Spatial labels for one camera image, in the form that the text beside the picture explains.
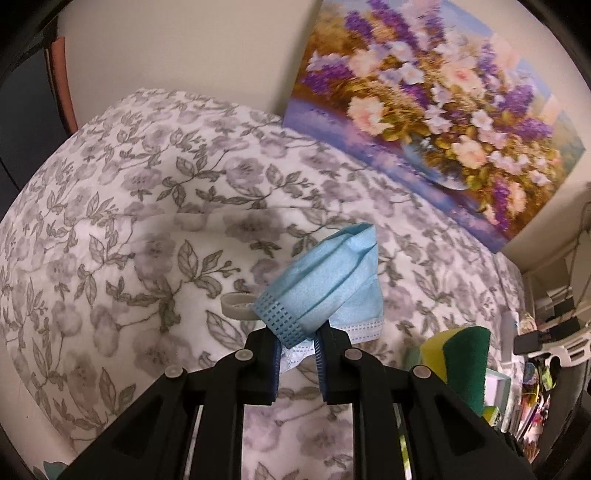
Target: bed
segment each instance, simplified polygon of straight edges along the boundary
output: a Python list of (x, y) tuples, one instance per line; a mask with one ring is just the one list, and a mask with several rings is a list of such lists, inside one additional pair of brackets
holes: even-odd
[[(260, 293), (296, 255), (375, 224), (385, 324), (361, 344), (405, 350), (523, 308), (521, 276), (387, 176), (281, 126), (191, 93), (141, 89), (92, 119), (37, 171), (0, 224), (0, 329), (22, 382), (80, 452), (170, 364), (212, 366), (257, 322), (220, 295)], [(352, 478), (351, 409), (322, 403), (313, 357), (271, 407), (247, 407), (243, 479)]]

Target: floral fabric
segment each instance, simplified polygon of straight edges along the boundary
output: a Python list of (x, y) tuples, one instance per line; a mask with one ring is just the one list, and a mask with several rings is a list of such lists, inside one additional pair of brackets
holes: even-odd
[[(81, 451), (167, 365), (212, 366), (257, 322), (219, 296), (260, 292), (296, 255), (360, 221), (378, 230), (388, 365), (443, 329), (522, 303), (519, 272), (385, 175), (280, 118), (139, 90), (85, 125), (0, 225), (1, 332), (23, 383)], [(510, 372), (519, 381), (516, 368)], [(247, 407), (244, 479), (351, 478), (348, 406), (328, 407), (313, 358), (271, 407)]]

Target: mask ear loop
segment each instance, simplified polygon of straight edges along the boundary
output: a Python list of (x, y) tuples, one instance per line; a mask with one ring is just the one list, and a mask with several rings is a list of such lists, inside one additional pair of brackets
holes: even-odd
[(252, 306), (257, 296), (251, 293), (225, 293), (220, 297), (222, 314), (232, 320), (259, 320)]

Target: screw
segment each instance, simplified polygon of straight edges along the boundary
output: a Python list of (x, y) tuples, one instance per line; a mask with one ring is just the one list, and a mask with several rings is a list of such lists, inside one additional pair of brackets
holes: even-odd
[(429, 367), (425, 367), (424, 365), (417, 365), (415, 368), (413, 368), (413, 373), (415, 377), (429, 378), (431, 376), (431, 369)]
[(247, 360), (250, 360), (253, 356), (255, 356), (255, 354), (252, 353), (252, 350), (249, 350), (248, 348), (243, 348), (242, 350), (238, 350), (235, 356), (237, 360), (240, 360), (241, 362), (246, 362)]
[(166, 375), (167, 378), (178, 378), (182, 374), (183, 374), (183, 367), (180, 367), (178, 365), (169, 365), (164, 370), (164, 375)]
[(345, 358), (349, 360), (360, 360), (363, 353), (358, 348), (348, 348), (345, 350)]

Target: gray leaf pattern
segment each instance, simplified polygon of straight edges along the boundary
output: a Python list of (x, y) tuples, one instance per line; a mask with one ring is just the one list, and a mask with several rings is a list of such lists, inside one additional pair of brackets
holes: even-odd
[[(388, 177), (275, 115), (141, 89), (68, 139), (0, 223), (2, 337), (81, 451), (167, 365), (208, 368), (243, 347), (260, 325), (225, 319), (222, 293), (259, 294), (356, 222), (378, 234), (386, 322), (363, 348), (383, 363), (521, 308), (514, 265)], [(497, 342), (489, 354), (498, 364)], [(323, 405), (317, 385), (309, 357), (275, 404), (246, 408), (243, 478), (348, 478), (351, 410)]]

